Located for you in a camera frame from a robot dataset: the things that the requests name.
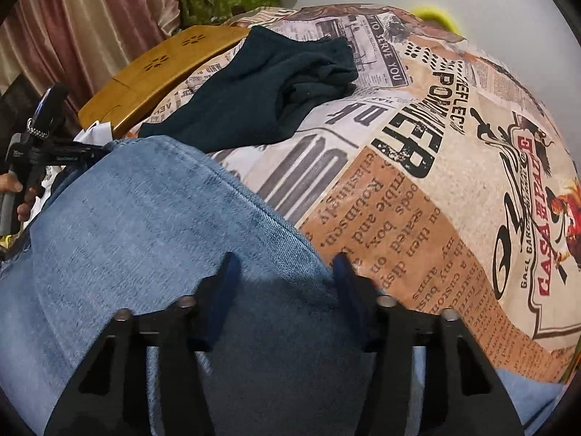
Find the blue denim jeans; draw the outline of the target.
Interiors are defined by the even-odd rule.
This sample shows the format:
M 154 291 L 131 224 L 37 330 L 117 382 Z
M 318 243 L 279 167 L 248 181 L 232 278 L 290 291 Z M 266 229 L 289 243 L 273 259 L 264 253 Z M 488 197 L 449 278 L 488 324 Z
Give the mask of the blue denim jeans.
M 517 329 L 478 258 L 426 194 L 365 148 L 301 227 L 220 164 L 167 137 L 114 147 L 70 176 L 1 266 L 1 387 L 36 434 L 121 308 L 165 308 L 238 256 L 241 286 L 216 348 L 199 354 L 220 435 L 350 435 L 372 358 L 340 308 L 329 262 L 346 253 L 407 306 L 456 308 L 535 429 L 564 361 Z

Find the white cloth beside bed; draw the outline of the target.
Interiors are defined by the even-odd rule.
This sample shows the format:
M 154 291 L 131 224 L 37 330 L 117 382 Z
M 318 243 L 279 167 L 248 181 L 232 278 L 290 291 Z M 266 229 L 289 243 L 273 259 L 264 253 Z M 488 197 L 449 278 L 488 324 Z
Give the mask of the white cloth beside bed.
M 88 128 L 81 130 L 74 138 L 74 142 L 103 147 L 113 141 L 112 129 L 109 122 L 94 121 Z

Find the wooden headboard panel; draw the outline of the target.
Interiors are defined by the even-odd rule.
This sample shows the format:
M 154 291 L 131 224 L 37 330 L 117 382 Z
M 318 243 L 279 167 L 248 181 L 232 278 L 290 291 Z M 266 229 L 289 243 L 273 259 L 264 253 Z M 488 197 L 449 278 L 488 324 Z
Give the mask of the wooden headboard panel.
M 79 111 L 80 125 L 108 122 L 122 138 L 179 83 L 247 36 L 245 28 L 193 26 L 170 37 L 118 72 Z

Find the newspaper print bed cover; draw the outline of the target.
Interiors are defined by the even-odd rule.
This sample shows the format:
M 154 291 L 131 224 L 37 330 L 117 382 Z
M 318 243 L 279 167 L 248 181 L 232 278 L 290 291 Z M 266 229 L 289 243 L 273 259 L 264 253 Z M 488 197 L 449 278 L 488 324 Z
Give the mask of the newspaper print bed cover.
M 580 180 L 549 111 L 461 36 L 376 5 L 233 18 L 345 37 L 354 92 L 289 140 L 215 159 L 319 255 L 405 305 L 457 310 L 496 367 L 565 381 L 580 359 Z

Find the striped pink beige curtain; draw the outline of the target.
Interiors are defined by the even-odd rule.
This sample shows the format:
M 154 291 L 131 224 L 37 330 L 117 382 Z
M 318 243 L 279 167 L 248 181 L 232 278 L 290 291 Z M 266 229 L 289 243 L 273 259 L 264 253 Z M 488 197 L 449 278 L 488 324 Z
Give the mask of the striped pink beige curtain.
M 1 25 L 1 87 L 56 82 L 79 111 L 133 60 L 173 36 L 177 0 L 18 0 Z

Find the dark teal folded garment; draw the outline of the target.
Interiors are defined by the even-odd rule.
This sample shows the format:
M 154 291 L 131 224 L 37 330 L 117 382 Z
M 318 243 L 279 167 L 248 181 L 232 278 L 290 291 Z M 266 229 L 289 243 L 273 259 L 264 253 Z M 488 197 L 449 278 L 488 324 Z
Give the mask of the dark teal folded garment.
M 194 96 L 139 136 L 167 136 L 203 153 L 272 145 L 292 137 L 313 108 L 347 96 L 357 80 L 343 37 L 297 41 L 263 27 Z

